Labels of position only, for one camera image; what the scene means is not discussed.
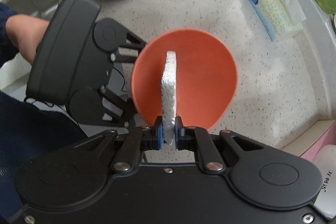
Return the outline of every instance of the dark blue sleeve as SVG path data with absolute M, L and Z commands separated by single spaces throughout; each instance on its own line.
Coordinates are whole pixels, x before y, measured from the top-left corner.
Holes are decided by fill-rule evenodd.
M 13 59 L 19 52 L 19 50 L 10 43 L 6 34 L 7 19 L 16 14 L 16 11 L 0 2 L 0 68 L 5 62 Z

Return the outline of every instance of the human hand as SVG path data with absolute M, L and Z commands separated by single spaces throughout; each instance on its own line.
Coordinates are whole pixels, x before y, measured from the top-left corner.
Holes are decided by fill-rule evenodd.
M 11 16 L 6 22 L 6 33 L 10 41 L 30 64 L 34 61 L 36 48 L 48 25 L 49 21 L 27 15 Z

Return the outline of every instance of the dark blue clothing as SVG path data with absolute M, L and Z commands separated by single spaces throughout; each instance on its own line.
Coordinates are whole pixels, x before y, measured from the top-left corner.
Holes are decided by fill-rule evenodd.
M 0 3 L 0 42 L 7 40 L 6 20 L 16 14 Z M 0 44 L 0 67 L 17 50 Z M 10 217 L 22 207 L 14 188 L 14 175 L 24 162 L 86 138 L 63 113 L 41 111 L 0 92 L 0 215 Z

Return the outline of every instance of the person's arm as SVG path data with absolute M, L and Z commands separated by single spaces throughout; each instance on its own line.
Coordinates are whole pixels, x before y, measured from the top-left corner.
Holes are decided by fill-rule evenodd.
M 18 15 L 0 3 L 0 67 L 14 58 L 18 50 L 32 64 L 48 25 L 46 20 Z

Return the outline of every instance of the tissue pack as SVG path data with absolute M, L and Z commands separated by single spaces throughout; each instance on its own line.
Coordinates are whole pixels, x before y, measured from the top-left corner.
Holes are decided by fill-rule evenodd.
M 293 22 L 295 20 L 291 18 L 289 9 L 281 0 L 249 1 L 259 15 L 272 41 L 291 38 L 303 29 L 300 20 Z

